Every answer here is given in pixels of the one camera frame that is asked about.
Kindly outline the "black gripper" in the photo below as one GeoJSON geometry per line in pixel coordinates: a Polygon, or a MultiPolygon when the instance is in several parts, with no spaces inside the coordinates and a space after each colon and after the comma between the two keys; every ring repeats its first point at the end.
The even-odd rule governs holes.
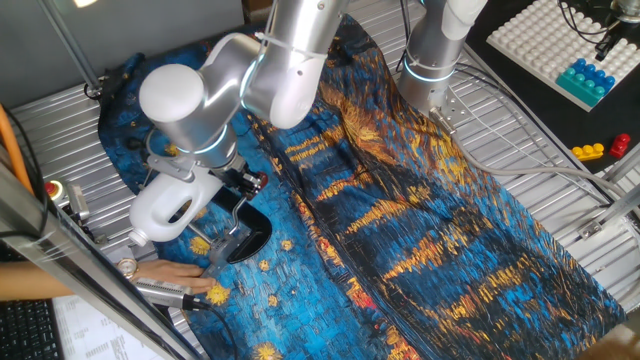
{"type": "Polygon", "coordinates": [[[213,174],[227,187],[238,190],[248,201],[255,198],[265,187],[265,173],[249,171],[241,155],[235,155],[226,165],[214,168],[213,174]]]}

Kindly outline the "neighbour robot black gripper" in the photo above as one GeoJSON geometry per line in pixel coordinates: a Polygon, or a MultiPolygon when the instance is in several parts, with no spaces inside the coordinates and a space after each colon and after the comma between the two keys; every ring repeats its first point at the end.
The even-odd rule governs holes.
{"type": "Polygon", "coordinates": [[[603,39],[595,46],[595,59],[604,61],[607,55],[623,37],[625,26],[621,21],[614,22],[605,32],[603,39]]]}

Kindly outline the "bare person hand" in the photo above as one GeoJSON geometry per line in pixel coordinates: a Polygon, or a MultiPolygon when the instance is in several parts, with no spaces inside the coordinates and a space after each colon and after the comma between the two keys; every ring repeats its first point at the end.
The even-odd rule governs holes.
{"type": "Polygon", "coordinates": [[[190,287],[194,294],[211,290],[218,282],[213,278],[203,277],[204,269],[193,264],[181,264],[167,260],[141,262],[137,272],[131,278],[152,279],[190,287]]]}

